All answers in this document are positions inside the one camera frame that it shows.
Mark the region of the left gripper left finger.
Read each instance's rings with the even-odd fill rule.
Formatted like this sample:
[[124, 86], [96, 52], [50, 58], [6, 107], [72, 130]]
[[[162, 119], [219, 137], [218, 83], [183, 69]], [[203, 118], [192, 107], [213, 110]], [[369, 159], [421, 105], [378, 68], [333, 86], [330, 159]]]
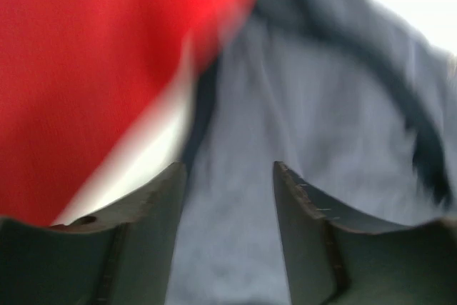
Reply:
[[147, 184], [69, 225], [1, 218], [3, 304], [163, 304], [186, 170]]

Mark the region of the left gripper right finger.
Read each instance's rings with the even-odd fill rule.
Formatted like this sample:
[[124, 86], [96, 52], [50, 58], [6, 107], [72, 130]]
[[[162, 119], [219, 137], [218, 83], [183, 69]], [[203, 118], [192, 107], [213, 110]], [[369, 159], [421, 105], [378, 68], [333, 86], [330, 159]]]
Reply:
[[384, 221], [273, 165], [292, 304], [454, 304], [456, 221]]

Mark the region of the blue graphic tank top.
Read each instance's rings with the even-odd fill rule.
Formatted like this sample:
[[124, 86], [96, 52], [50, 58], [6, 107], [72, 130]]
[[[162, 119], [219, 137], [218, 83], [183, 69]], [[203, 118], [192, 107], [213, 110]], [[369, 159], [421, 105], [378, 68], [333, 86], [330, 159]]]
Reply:
[[455, 65], [372, 0], [257, 0], [199, 82], [168, 304], [287, 304], [272, 191], [402, 224], [456, 209]]

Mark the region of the red tank top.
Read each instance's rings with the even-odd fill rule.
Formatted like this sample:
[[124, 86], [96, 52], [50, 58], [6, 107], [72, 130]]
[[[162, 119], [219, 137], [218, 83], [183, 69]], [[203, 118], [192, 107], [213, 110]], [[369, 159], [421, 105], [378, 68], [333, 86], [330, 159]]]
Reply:
[[48, 226], [172, 80], [254, 0], [1, 0], [1, 214]]

